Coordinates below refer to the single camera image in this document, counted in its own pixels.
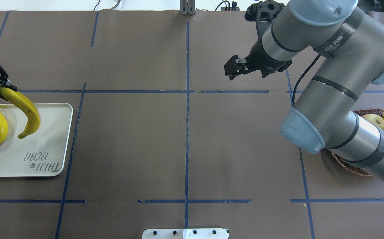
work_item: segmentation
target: wicker basket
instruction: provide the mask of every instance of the wicker basket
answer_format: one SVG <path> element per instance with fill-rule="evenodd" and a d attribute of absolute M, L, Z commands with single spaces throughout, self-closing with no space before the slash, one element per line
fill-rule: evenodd
<path fill-rule="evenodd" d="M 364 110 L 355 110 L 353 112 L 360 115 L 360 116 L 366 115 L 366 114 L 375 114 L 375 115 L 379 115 L 381 117 L 384 116 L 384 110 L 382 110 L 382 109 L 364 109 Z M 337 164 L 340 165 L 345 170 L 347 170 L 353 174 L 356 174 L 358 176 L 361 176 L 361 177 L 371 177 L 372 176 L 371 174 L 368 174 L 364 170 L 362 170 L 360 168 L 356 168 L 356 167 L 348 164 L 347 162 L 344 161 L 344 159 L 342 159 L 340 156 L 336 155 L 335 153 L 333 153 L 331 151 L 329 151 L 329 153 L 332 156 L 332 159 L 334 159 L 335 162 L 337 162 Z"/>

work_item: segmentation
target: robotic arm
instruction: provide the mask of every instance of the robotic arm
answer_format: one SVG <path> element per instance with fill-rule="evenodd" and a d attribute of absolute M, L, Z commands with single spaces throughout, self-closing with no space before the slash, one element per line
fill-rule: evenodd
<path fill-rule="evenodd" d="M 232 56 L 226 76 L 284 71 L 311 46 L 326 60 L 290 109 L 281 133 L 309 153 L 327 148 L 384 181 L 384 131 L 351 111 L 369 84 L 384 83 L 384 25 L 357 0 L 273 0 L 253 4 L 258 41 L 249 56 Z"/>

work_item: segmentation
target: black band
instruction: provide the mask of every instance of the black band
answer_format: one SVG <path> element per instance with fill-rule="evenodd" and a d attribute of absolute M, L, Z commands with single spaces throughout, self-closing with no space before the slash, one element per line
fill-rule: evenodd
<path fill-rule="evenodd" d="M 362 10 L 355 9 L 328 41 L 313 50 L 324 57 L 332 58 L 332 53 L 342 47 L 360 26 L 363 16 Z"/>
<path fill-rule="evenodd" d="M 341 91 L 342 93 L 344 93 L 348 97 L 352 98 L 355 102 L 359 98 L 355 93 L 353 93 L 353 91 L 345 88 L 344 86 L 341 86 L 338 83 L 333 82 L 332 80 L 328 80 L 328 79 L 326 79 L 324 77 L 318 77 L 318 76 L 314 76 L 312 78 L 312 80 L 319 81 L 319 82 L 324 83 L 324 84 L 326 84 L 328 86 L 336 88 L 337 90 Z"/>
<path fill-rule="evenodd" d="M 283 50 L 286 50 L 286 51 L 289 51 L 289 52 L 299 52 L 299 51 L 301 51 L 301 50 L 291 50 L 291 49 L 289 49 L 289 48 L 284 47 L 282 44 L 280 44 L 280 42 L 279 42 L 279 41 L 276 39 L 276 37 L 274 36 L 274 32 L 273 32 L 273 24 L 274 24 L 274 23 L 272 23 L 272 25 L 271 25 L 270 31 L 271 31 L 271 33 L 272 33 L 272 38 L 273 38 L 274 42 L 276 42 L 276 44 L 277 44 L 279 47 L 281 47 Z"/>
<path fill-rule="evenodd" d="M 356 133 L 357 133 L 357 130 L 359 129 L 359 117 L 357 116 L 357 114 L 355 113 L 354 114 L 356 116 L 356 126 L 354 127 L 354 130 L 353 130 L 353 133 L 351 133 L 350 137 L 344 141 L 342 144 L 336 146 L 336 147 L 333 147 L 333 148 L 327 148 L 327 149 L 338 149 L 338 148 L 342 148 L 344 147 L 346 144 L 348 144 L 355 136 L 356 136 Z"/>
<path fill-rule="evenodd" d="M 357 162 L 350 162 L 345 159 L 344 160 L 358 168 L 371 167 L 381 161 L 384 158 L 384 131 L 378 127 L 377 129 L 379 131 L 379 144 L 377 149 L 371 155 L 369 155 L 366 159 L 362 159 Z"/>

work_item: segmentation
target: white metal plate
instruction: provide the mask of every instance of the white metal plate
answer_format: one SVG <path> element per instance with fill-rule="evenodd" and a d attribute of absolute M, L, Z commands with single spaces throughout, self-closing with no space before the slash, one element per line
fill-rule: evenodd
<path fill-rule="evenodd" d="M 229 239 L 228 231 L 223 228 L 148 229 L 142 239 Z"/>
<path fill-rule="evenodd" d="M 8 133 L 0 144 L 0 177 L 51 177 L 60 174 L 66 156 L 72 106 L 67 103 L 34 104 L 40 113 L 40 128 L 24 139 L 27 117 L 13 104 L 0 105 Z"/>

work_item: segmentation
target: white tray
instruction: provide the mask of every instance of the white tray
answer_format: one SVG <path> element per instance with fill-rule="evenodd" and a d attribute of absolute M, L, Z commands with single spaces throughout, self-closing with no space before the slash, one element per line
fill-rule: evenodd
<path fill-rule="evenodd" d="M 12 104 L 0 105 L 9 130 L 0 144 L 0 177 L 51 177 L 60 174 L 66 156 L 72 106 L 66 103 L 34 104 L 40 113 L 40 128 L 24 139 L 27 117 Z"/>

